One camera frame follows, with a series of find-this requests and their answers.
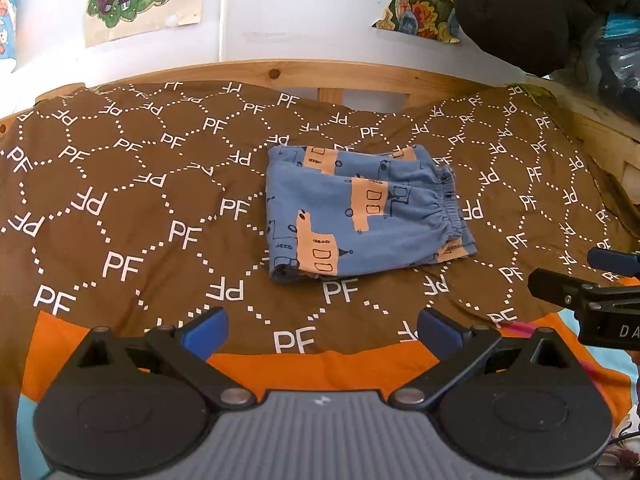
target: brown blanket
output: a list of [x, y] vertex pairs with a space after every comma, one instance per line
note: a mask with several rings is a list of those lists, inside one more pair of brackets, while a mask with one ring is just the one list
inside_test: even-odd
[[[422, 144], [452, 165], [478, 254], [272, 282], [264, 171], [278, 143], [367, 153]], [[1, 139], [0, 155], [3, 413], [15, 413], [20, 384], [28, 390], [39, 312], [129, 336], [224, 306], [222, 352], [353, 354], [415, 341], [425, 306], [467, 325], [538, 320], [558, 308], [528, 293], [533, 269], [610, 283], [586, 253], [630, 240], [585, 156], [517, 86], [397, 114], [235, 82], [104, 87], [39, 103]]]

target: wooden headboard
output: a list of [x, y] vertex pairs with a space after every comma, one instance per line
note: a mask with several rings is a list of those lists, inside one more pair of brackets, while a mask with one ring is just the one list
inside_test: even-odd
[[[342, 104], [343, 91], [369, 90], [405, 95], [404, 107], [473, 94], [486, 85], [453, 76], [391, 65], [330, 60], [265, 59], [229, 61], [162, 70], [132, 76], [112, 84], [167, 81], [228, 80], [269, 88], [316, 88], [318, 100]], [[623, 184], [640, 203], [640, 126], [620, 118], [604, 106], [547, 79], [527, 83], [551, 91], [566, 111], [563, 127], [581, 139], [600, 166]], [[66, 85], [39, 96], [36, 102], [69, 95], [84, 87]], [[0, 136], [19, 115], [0, 120]]]

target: folded garment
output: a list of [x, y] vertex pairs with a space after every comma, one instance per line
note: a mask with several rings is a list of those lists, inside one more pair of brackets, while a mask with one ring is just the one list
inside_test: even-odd
[[368, 155], [276, 146], [267, 168], [270, 275], [359, 276], [476, 253], [449, 166], [422, 146]]

